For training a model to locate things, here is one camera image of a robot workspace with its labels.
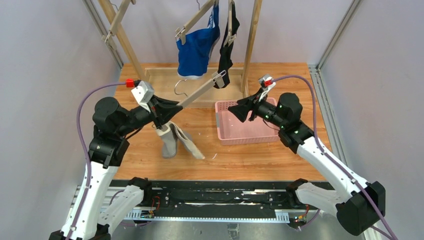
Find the grey underwear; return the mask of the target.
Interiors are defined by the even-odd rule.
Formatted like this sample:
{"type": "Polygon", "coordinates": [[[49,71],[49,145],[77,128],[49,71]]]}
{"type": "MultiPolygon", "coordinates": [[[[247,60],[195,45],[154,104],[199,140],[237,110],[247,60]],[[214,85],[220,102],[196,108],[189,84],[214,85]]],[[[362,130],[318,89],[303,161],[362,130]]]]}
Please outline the grey underwear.
{"type": "Polygon", "coordinates": [[[204,154],[193,142],[191,136],[176,123],[169,121],[162,125],[161,128],[157,128],[155,132],[163,142],[161,156],[164,159],[170,159],[177,155],[178,142],[181,142],[186,151],[195,159],[202,160],[205,158],[204,154]]]}

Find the beige clip hanger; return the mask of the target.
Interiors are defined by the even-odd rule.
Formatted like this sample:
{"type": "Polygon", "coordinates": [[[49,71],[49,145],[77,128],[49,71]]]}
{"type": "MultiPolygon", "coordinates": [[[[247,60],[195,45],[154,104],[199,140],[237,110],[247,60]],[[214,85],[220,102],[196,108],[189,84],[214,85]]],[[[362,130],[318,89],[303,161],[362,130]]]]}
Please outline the beige clip hanger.
{"type": "Polygon", "coordinates": [[[218,6],[219,0],[207,0],[199,10],[190,18],[182,27],[175,30],[175,41],[181,40],[184,45],[186,43],[186,34],[189,30],[207,13],[212,7],[218,6]]]}
{"type": "Polygon", "coordinates": [[[108,43],[109,42],[109,38],[111,36],[115,36],[118,33],[118,28],[119,25],[121,24],[125,13],[127,12],[127,9],[129,7],[130,4],[135,5],[136,4],[136,0],[123,0],[119,6],[119,8],[117,9],[117,12],[115,14],[115,17],[113,18],[112,23],[110,24],[110,28],[108,31],[107,36],[104,39],[104,43],[108,43]]]}
{"type": "Polygon", "coordinates": [[[227,36],[224,39],[223,45],[230,46],[237,37],[237,34],[234,33],[234,19],[235,16],[235,2],[233,0],[228,0],[228,17],[227,17],[227,36]]]}
{"type": "Polygon", "coordinates": [[[202,95],[214,89],[215,84],[219,87],[224,85],[221,78],[224,71],[220,74],[214,71],[209,79],[201,77],[195,80],[180,77],[175,67],[147,68],[145,73],[158,97],[177,101],[184,108],[207,108],[209,104],[201,103],[202,95]]]}

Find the blue underwear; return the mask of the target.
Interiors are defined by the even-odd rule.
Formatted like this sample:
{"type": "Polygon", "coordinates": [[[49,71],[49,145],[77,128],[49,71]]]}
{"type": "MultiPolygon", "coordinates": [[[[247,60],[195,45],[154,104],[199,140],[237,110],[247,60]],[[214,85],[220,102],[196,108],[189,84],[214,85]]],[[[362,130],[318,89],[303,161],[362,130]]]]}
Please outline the blue underwear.
{"type": "Polygon", "coordinates": [[[176,41],[178,49],[177,74],[185,79],[199,79],[207,71],[212,51],[220,39],[219,6],[214,5],[207,27],[186,35],[185,43],[176,41]]]}

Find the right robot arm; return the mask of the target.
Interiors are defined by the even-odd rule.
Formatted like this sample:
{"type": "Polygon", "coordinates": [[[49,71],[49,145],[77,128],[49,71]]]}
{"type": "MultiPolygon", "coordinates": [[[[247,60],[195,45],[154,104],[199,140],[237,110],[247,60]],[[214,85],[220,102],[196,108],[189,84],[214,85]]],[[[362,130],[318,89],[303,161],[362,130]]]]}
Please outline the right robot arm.
{"type": "Polygon", "coordinates": [[[294,93],[283,93],[277,104],[272,104],[261,90],[228,107],[242,123],[259,117],[277,126],[283,145],[307,160],[332,186],[327,190],[303,178],[295,180],[286,187],[292,206],[316,207],[336,217],[348,233],[359,236],[385,216],[386,189],[380,182],[356,174],[329,151],[301,120],[302,110],[294,93]]]}

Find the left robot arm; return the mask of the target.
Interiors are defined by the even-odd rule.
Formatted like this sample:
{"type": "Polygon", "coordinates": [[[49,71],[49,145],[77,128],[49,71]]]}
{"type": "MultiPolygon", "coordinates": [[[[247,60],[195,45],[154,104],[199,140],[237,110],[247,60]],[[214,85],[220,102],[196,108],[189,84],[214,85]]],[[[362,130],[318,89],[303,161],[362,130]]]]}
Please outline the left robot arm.
{"type": "Polygon", "coordinates": [[[136,205],[151,203],[152,182],[134,177],[101,212],[109,186],[130,146],[129,134],[150,123],[161,128],[183,109],[178,102],[157,96],[153,96],[147,106],[149,110],[141,106],[127,110],[114,97],[104,97],[96,103],[92,116],[93,139],[89,145],[83,145],[88,162],[81,190],[65,225],[52,232],[49,239],[109,240],[136,205]]]}

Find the black underwear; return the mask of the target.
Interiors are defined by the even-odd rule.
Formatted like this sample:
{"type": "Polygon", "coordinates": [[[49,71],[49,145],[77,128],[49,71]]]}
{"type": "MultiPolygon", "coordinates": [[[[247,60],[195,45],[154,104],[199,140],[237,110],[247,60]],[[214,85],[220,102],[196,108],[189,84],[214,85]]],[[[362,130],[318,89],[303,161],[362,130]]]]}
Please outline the black underwear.
{"type": "MultiPolygon", "coordinates": [[[[234,11],[235,11],[235,19],[234,19],[235,30],[233,32],[237,34],[237,31],[240,27],[240,22],[237,19],[236,6],[234,11]]],[[[227,25],[225,28],[224,40],[226,36],[227,36],[227,25]]],[[[234,48],[234,42],[229,46],[224,46],[224,40],[219,50],[220,59],[219,59],[218,70],[217,70],[218,74],[221,74],[222,72],[224,72],[224,75],[221,75],[221,78],[223,80],[223,86],[219,86],[218,84],[215,83],[214,88],[216,89],[225,88],[230,84],[229,69],[233,66],[233,61],[231,60],[231,54],[234,48]]]]}

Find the empty beige clip hanger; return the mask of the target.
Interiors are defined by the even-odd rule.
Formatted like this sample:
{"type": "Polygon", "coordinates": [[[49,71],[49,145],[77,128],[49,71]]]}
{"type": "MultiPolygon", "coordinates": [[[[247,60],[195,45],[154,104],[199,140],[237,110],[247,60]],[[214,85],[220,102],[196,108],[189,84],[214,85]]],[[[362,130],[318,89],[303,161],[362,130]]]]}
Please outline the empty beige clip hanger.
{"type": "Polygon", "coordinates": [[[118,28],[119,25],[121,24],[125,13],[127,12],[127,9],[129,7],[130,4],[135,5],[136,4],[136,0],[123,0],[119,6],[119,8],[117,9],[117,12],[115,14],[115,17],[113,18],[112,23],[110,24],[110,28],[108,31],[107,36],[104,39],[104,43],[108,43],[109,42],[109,38],[111,36],[115,36],[118,33],[118,28]]]}

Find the wooden clothes rack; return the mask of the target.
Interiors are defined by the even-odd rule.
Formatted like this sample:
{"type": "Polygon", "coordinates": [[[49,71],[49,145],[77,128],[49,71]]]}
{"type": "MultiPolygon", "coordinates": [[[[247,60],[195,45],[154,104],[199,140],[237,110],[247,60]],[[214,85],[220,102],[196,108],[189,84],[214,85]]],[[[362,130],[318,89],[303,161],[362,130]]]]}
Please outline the wooden clothes rack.
{"type": "Polygon", "coordinates": [[[218,101],[236,100],[248,96],[249,68],[262,1],[254,1],[243,67],[231,67],[228,71],[218,72],[217,67],[210,66],[198,79],[178,76],[175,67],[141,66],[121,24],[129,5],[134,5],[136,1],[123,0],[118,8],[114,8],[109,0],[100,0],[98,3],[110,24],[109,30],[103,35],[103,41],[115,51],[114,38],[117,38],[133,68],[134,76],[152,84],[159,96],[182,101],[190,108],[213,108],[218,101]]]}

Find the pink plastic basket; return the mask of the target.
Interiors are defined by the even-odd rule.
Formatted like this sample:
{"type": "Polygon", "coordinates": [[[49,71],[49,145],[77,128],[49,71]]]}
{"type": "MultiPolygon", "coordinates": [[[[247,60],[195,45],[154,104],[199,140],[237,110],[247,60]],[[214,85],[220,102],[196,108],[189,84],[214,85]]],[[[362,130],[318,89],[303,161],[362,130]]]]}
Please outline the pink plastic basket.
{"type": "Polygon", "coordinates": [[[217,137],[221,145],[246,145],[272,143],[280,140],[278,130],[261,118],[254,121],[239,121],[228,107],[236,105],[235,100],[222,100],[215,103],[217,137]]]}

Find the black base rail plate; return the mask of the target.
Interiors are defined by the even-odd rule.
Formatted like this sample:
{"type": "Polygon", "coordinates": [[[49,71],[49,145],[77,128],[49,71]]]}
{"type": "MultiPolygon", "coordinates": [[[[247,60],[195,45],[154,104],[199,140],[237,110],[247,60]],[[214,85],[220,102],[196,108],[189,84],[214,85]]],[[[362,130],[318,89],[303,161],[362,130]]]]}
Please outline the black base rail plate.
{"type": "Polygon", "coordinates": [[[153,180],[149,197],[136,207],[154,212],[155,219],[271,220],[277,211],[294,214],[315,207],[293,206],[290,181],[153,180]]]}

